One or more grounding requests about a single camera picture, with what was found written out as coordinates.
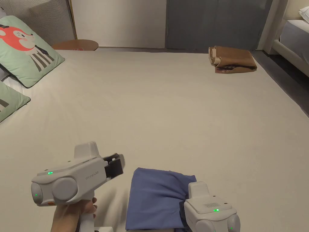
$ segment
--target folded blue fabric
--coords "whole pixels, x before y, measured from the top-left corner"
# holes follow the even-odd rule
[[[186,200],[195,176],[137,168],[134,171],[126,230],[183,228],[179,203]]]

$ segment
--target hand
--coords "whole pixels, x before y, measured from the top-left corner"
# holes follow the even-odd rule
[[[93,213],[93,218],[95,218],[98,207],[94,205],[96,201],[97,199],[94,197],[92,201],[81,200],[71,205],[58,205],[55,210],[51,232],[75,232],[80,215]]]

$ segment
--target dark floor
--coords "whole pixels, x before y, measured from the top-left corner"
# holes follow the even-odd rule
[[[181,49],[143,49],[143,48],[98,48],[108,51],[132,52],[173,52],[173,53],[208,53],[205,51]],[[252,52],[255,60],[269,76],[292,98],[309,116],[309,77],[299,71],[280,55],[266,55],[262,51]]]

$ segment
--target door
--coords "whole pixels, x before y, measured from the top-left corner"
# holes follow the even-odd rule
[[[167,0],[166,48],[255,50],[273,0]]]

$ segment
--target round side table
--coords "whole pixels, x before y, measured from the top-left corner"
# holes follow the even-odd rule
[[[99,44],[92,40],[68,40],[52,46],[55,50],[95,51]]]

